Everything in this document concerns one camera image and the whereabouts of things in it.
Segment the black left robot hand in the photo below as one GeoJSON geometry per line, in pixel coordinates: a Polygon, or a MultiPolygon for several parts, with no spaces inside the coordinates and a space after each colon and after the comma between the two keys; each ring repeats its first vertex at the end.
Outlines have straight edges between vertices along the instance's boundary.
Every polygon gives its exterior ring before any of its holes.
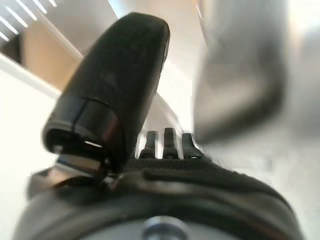
{"type": "Polygon", "coordinates": [[[289,203],[267,184],[214,164],[173,128],[163,158],[138,134],[157,91],[170,29],[130,13],[94,44],[42,132],[52,167],[29,180],[15,240],[301,240],[289,203]]]}

